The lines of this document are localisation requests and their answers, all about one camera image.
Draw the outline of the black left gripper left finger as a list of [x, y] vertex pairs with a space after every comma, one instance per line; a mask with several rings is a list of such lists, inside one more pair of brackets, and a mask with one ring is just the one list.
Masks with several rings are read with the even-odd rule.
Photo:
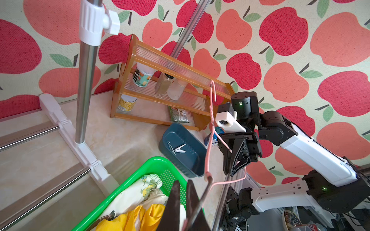
[[180, 183], [173, 183], [171, 193], [157, 231], [179, 231], [180, 229]]

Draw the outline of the white dinosaur print jacket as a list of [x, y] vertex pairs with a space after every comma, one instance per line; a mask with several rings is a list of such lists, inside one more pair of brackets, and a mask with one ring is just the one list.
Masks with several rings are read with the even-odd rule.
[[101, 221], [112, 221], [119, 215], [134, 210], [137, 206], [143, 206], [145, 210], [151, 205], [166, 206], [169, 197], [164, 194], [164, 191], [170, 191], [174, 181], [175, 177], [168, 170], [160, 175], [142, 176], [120, 192], [88, 230], [95, 231]]

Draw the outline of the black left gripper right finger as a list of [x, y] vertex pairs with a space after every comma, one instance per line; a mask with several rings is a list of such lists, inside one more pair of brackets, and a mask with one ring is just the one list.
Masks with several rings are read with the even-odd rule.
[[186, 230], [210, 231], [211, 229], [202, 211], [201, 202], [192, 180], [188, 180], [187, 183], [186, 203], [187, 203]]

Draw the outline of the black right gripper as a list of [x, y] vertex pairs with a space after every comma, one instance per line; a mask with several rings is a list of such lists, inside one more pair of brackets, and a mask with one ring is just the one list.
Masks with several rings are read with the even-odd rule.
[[224, 156], [223, 171], [230, 176], [257, 162], [263, 154], [257, 134], [221, 134], [218, 147]]

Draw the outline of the blue-green clothespin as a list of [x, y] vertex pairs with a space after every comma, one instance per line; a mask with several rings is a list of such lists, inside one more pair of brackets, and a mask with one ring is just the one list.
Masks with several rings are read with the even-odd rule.
[[171, 143], [170, 143], [169, 141], [167, 141], [167, 144], [168, 144], [168, 146], [169, 146], [169, 149], [170, 149], [171, 153], [175, 156], [175, 155], [176, 155], [176, 153], [175, 153], [175, 150], [173, 149], [173, 147], [172, 147]]

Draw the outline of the yellow jacket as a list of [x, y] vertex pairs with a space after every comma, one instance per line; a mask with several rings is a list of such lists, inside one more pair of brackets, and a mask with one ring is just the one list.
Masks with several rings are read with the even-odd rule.
[[134, 210], [119, 215], [112, 221], [103, 220], [96, 226], [96, 231], [156, 231], [165, 205], [151, 205], [145, 210], [137, 206]]

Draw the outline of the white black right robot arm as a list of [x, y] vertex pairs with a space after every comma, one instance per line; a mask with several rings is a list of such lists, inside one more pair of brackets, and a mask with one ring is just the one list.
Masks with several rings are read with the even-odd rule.
[[236, 192], [229, 188], [220, 224], [236, 230], [244, 220], [283, 207], [308, 206], [345, 214], [370, 197], [370, 181], [345, 157], [338, 157], [277, 111], [259, 112], [254, 91], [238, 92], [218, 107], [215, 121], [223, 129], [219, 149], [223, 171], [234, 176], [262, 157], [260, 140], [289, 151], [312, 170], [301, 179], [271, 189]]

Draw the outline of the white clothespin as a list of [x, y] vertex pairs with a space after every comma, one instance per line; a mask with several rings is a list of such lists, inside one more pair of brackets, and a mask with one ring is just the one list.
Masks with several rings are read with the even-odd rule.
[[185, 153], [185, 152], [186, 152], [186, 150], [183, 150], [182, 148], [184, 148], [186, 145], [187, 145], [187, 144], [186, 144], [186, 143], [184, 143], [183, 145], [181, 145], [181, 146], [179, 146], [179, 147], [175, 148], [175, 153]]

